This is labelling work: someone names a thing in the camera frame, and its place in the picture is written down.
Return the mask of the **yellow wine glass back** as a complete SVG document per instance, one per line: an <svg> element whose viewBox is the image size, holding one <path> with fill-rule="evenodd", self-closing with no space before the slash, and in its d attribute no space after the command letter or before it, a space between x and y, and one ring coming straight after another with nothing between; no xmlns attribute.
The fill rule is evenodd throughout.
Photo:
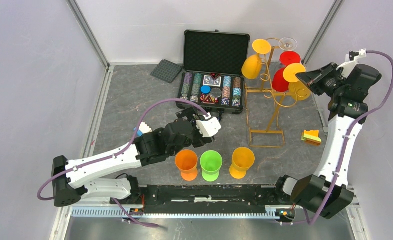
<svg viewBox="0 0 393 240"><path fill-rule="evenodd" d="M289 83L288 90L294 94L296 101L304 101L311 96L311 91L296 77L297 73L305 72L306 67L301 63L292 63L283 71L283 78Z"/></svg>

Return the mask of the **yellow wine glass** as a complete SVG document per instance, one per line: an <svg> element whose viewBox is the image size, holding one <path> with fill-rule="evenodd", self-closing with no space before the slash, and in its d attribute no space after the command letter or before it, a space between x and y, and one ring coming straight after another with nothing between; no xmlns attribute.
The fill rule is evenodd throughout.
<svg viewBox="0 0 393 240"><path fill-rule="evenodd" d="M241 68L243 76L250 80L256 79L260 75L263 67L261 55L269 54L272 46L265 39L256 39L252 43L252 49L255 51L255 54L248 57Z"/></svg>
<svg viewBox="0 0 393 240"><path fill-rule="evenodd" d="M232 164L229 168L230 175L235 179L242 179L255 163L254 152L247 147L239 147L232 154Z"/></svg>
<svg viewBox="0 0 393 240"><path fill-rule="evenodd" d="M306 67L301 63L292 63L283 71L283 78L289 83L288 90L294 94L296 101L304 101L311 96L311 91L296 77L297 73L305 72Z"/></svg>

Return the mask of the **clear wine glass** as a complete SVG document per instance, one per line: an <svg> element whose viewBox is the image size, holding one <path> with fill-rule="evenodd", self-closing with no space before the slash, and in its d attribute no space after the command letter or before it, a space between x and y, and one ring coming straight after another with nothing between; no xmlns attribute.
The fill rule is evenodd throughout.
<svg viewBox="0 0 393 240"><path fill-rule="evenodd" d="M291 37L284 37L278 42L279 48L283 51L294 51L298 47L298 42Z"/></svg>

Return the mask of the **orange plastic wine glass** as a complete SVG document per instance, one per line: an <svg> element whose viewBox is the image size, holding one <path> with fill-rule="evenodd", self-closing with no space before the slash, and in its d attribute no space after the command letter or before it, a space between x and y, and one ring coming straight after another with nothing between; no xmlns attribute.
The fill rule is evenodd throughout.
<svg viewBox="0 0 393 240"><path fill-rule="evenodd" d="M175 156L175 164L185 181L193 181L198 176L198 155L189 149L181 150Z"/></svg>

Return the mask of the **green plastic wine glass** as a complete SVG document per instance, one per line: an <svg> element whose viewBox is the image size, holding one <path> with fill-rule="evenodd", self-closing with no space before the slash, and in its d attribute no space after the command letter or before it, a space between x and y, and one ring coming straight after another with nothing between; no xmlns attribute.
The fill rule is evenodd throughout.
<svg viewBox="0 0 393 240"><path fill-rule="evenodd" d="M214 182L220 175L223 158L219 152L215 150L208 150L201 155L200 165L204 180L207 182Z"/></svg>

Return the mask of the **gold wine glass rack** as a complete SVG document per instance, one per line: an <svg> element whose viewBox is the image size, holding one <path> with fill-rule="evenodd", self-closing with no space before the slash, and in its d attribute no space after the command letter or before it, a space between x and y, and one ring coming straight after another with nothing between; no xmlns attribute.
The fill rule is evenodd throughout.
<svg viewBox="0 0 393 240"><path fill-rule="evenodd" d="M251 147L259 147L259 148L281 148L285 145L285 132L280 127L280 110L282 108L292 108L298 102L293 96L294 94L289 92L289 83L284 79L283 72L285 67L293 64L293 63L301 63L301 56L293 51L284 51L279 57L279 63L282 66L279 70L277 70L272 76L270 71L270 66L272 63L272 59L275 53L275 50L280 49L279 47L279 38L267 38L267 40L271 44L271 52L266 55L261 55L261 59L263 60L263 66L259 76L256 79L261 80L261 85L259 87L248 87L245 86L245 97L247 98L249 94L260 93L267 99L272 99L274 101L274 112L273 115L267 124L265 129L255 129L250 125L250 111L246 111L246 122L249 130L249 145ZM254 135L277 135L280 136L282 142L278 145L256 145L254 144Z"/></svg>

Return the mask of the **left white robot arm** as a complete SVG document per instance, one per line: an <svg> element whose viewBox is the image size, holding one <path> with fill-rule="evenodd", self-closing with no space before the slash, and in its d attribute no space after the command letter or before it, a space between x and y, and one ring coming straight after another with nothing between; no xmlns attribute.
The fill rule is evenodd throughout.
<svg viewBox="0 0 393 240"><path fill-rule="evenodd" d="M53 203L66 207L87 198L114 198L137 203L142 191L136 177L124 180L106 176L128 169L136 169L166 161L190 146L203 147L215 141L221 129L212 115L198 115L193 107L176 113L177 119L136 137L111 151L82 159L57 156L52 162Z"/></svg>

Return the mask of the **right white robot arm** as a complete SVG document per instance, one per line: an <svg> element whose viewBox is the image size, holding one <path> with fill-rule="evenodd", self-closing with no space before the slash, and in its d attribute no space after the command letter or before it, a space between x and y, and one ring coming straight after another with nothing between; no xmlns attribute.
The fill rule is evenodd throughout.
<svg viewBox="0 0 393 240"><path fill-rule="evenodd" d="M329 133L316 171L299 180L288 175L280 177L273 198L279 204L296 204L330 219L353 201L354 193L348 190L349 163L369 111L364 100L382 74L366 64L330 63L293 76L315 95L330 97Z"/></svg>

